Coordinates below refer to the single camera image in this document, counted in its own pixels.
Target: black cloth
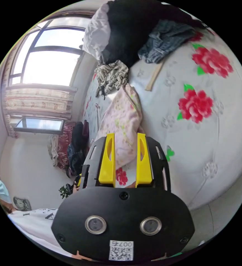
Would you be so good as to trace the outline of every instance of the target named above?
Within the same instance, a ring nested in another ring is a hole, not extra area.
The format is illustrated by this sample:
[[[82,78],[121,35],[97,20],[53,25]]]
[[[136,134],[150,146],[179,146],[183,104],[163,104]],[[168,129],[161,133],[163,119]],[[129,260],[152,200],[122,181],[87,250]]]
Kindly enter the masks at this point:
[[[83,124],[82,122],[77,122],[77,124],[73,127],[71,140],[75,152],[79,152],[80,150],[84,150],[86,148],[89,136],[84,137],[82,132]]]
[[[160,19],[205,28],[201,21],[193,20],[179,8],[163,5],[157,0],[115,0],[107,4],[111,34],[99,60],[101,65],[116,60],[122,61],[128,68],[134,65],[139,60],[138,51]]]

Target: bedspread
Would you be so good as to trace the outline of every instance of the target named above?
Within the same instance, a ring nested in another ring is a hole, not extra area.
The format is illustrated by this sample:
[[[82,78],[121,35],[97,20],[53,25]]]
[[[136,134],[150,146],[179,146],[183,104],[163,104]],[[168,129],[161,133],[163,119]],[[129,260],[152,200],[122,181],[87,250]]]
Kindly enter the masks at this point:
[[[115,133],[115,168],[130,163],[137,154],[137,132],[142,120],[138,95],[129,84],[122,86],[104,113],[95,140]]]

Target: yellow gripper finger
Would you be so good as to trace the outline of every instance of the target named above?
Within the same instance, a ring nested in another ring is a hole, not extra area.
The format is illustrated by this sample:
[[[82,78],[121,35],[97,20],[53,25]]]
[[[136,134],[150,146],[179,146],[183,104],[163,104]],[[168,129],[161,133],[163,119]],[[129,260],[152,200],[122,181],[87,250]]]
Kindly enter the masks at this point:
[[[138,133],[138,150],[137,150],[137,175],[136,187],[138,185],[149,185],[152,182],[151,164],[146,141],[146,135]]]
[[[107,134],[102,157],[99,182],[115,187],[115,134]]]

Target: potted plant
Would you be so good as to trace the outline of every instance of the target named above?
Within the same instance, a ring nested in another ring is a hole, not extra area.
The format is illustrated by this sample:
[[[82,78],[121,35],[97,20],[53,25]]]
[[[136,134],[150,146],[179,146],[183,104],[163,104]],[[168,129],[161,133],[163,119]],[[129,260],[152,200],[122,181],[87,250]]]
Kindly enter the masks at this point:
[[[60,189],[59,189],[59,192],[60,192],[60,196],[63,198],[67,198],[69,196],[69,193],[66,189],[65,186],[62,186]]]

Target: face mask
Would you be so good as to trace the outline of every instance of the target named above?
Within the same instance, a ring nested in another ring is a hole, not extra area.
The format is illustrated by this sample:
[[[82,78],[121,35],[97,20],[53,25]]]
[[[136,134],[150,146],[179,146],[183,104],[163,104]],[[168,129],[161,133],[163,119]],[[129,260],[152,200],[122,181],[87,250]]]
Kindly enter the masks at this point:
[[[1,180],[0,180],[0,199],[2,199],[3,201],[5,201],[9,204],[12,203],[12,200],[9,196],[9,192]]]

